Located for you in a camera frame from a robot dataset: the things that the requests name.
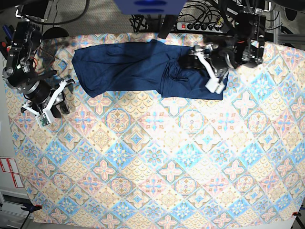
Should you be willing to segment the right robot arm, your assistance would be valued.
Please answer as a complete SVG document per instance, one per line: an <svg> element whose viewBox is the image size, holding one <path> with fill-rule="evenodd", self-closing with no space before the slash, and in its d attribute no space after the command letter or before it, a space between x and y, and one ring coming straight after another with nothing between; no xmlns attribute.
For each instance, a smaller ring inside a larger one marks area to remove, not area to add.
<svg viewBox="0 0 305 229"><path fill-rule="evenodd" d="M56 75L57 71L36 71L33 66L35 52L41 42L42 33L39 26L29 21L18 22L2 78L9 88L16 90L26 99L20 111L32 113L39 126L44 127L56 118L61 118L62 114L70 113L63 91L74 80L61 80L57 86L51 87L46 79Z"/></svg>

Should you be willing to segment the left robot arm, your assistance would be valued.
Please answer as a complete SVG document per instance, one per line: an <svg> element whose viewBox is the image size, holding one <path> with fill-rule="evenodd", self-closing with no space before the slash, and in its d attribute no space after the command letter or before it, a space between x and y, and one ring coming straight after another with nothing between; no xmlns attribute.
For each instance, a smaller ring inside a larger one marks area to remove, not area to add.
<svg viewBox="0 0 305 229"><path fill-rule="evenodd" d="M196 68L204 68L209 80L205 87L211 93L220 94L224 80L230 70L241 65L254 68L263 62L266 17L262 15L264 3L261 0L238 0L237 14L230 22L226 16L228 2L220 0L218 8L224 24L233 33L217 42L205 46L194 46L189 56Z"/></svg>

